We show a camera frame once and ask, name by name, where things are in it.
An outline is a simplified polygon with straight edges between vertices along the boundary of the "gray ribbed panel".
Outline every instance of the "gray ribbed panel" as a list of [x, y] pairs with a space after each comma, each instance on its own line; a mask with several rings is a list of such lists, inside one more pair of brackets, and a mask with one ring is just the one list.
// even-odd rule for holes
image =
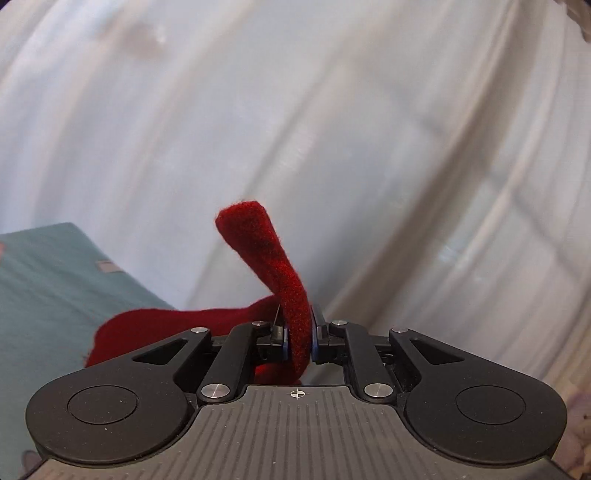
[[46, 462], [33, 480], [559, 480], [547, 460], [481, 469], [431, 452], [388, 406], [346, 387], [248, 387], [235, 402], [202, 408], [189, 431], [158, 455], [92, 469]]

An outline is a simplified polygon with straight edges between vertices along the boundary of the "teal cloth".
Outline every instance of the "teal cloth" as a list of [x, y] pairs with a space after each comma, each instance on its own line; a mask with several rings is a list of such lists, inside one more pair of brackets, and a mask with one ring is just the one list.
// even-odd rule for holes
[[171, 308], [108, 260], [71, 223], [0, 235], [0, 478], [24, 473], [34, 449], [24, 420], [45, 383], [83, 368], [96, 329], [142, 307]]

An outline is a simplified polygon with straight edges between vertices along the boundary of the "white fabric backdrop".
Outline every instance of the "white fabric backdrop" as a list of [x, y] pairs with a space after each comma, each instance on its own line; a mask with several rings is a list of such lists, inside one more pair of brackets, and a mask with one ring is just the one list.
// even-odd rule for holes
[[213, 218], [258, 199], [329, 316], [538, 377], [588, 327], [563, 5], [12, 0], [0, 47], [1, 232], [72, 221], [178, 308], [244, 306], [267, 292]]

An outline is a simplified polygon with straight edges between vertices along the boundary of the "red fabric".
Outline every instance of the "red fabric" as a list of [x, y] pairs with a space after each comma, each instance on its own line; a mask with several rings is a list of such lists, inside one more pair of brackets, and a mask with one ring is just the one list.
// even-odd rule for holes
[[184, 330], [204, 326], [213, 336], [227, 335], [245, 322], [272, 322], [281, 304], [290, 330], [291, 362], [262, 365], [255, 381], [265, 384], [295, 383], [310, 356], [310, 314], [306, 292], [289, 263], [271, 220], [258, 202], [243, 202], [222, 210], [216, 226], [226, 242], [274, 293], [243, 309], [212, 309], [197, 312], [139, 309], [121, 313], [102, 325], [86, 366], [131, 352]]

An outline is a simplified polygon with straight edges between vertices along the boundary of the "triangular cutout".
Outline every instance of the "triangular cutout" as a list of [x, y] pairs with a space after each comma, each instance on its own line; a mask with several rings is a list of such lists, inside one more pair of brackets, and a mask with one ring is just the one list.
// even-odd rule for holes
[[411, 342], [419, 351], [419, 353], [425, 357], [425, 360], [432, 365], [452, 364], [455, 362], [462, 362], [464, 360], [463, 358], [444, 352], [436, 346], [433, 346], [430, 343], [424, 342], [422, 340], [413, 339]]
[[174, 356], [181, 351], [187, 340], [182, 338], [176, 339], [166, 345], [161, 345], [154, 350], [143, 353], [134, 358], [134, 362], [141, 362], [143, 364], [152, 365], [166, 365]]

